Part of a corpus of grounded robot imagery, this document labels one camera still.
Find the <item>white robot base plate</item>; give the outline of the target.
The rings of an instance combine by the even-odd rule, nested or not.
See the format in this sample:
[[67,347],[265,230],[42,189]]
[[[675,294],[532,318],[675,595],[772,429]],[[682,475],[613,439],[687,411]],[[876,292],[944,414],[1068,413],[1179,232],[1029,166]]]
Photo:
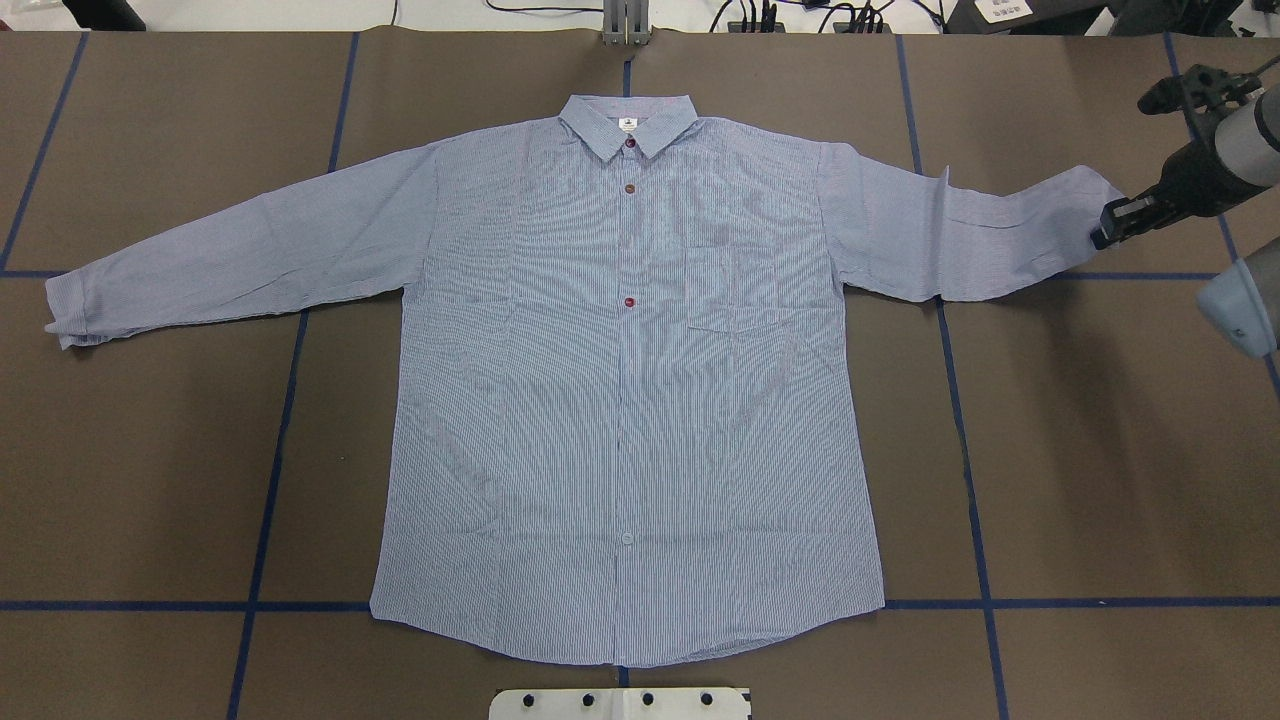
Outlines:
[[489,719],[753,719],[750,691],[732,687],[511,689]]

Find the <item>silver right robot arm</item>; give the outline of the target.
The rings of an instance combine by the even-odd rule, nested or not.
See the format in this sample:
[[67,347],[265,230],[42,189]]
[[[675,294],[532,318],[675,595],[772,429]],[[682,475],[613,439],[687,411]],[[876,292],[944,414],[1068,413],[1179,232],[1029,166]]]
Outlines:
[[1251,357],[1277,352],[1277,87],[1257,72],[1194,67],[1160,81],[1138,102],[1147,115],[1181,114],[1190,138],[1147,190],[1107,202],[1097,249],[1190,218],[1219,219],[1229,266],[1198,291],[1201,314]]

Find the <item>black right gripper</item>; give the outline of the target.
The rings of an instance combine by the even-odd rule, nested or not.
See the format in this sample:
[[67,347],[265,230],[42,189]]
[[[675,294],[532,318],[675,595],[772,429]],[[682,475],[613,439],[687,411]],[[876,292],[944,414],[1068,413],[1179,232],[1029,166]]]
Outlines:
[[1103,206],[1091,242],[1098,251],[1149,232],[1149,224],[1188,217],[1216,217],[1251,199],[1251,183],[1231,173],[1208,141],[1189,142],[1162,167],[1147,196],[1116,199]]

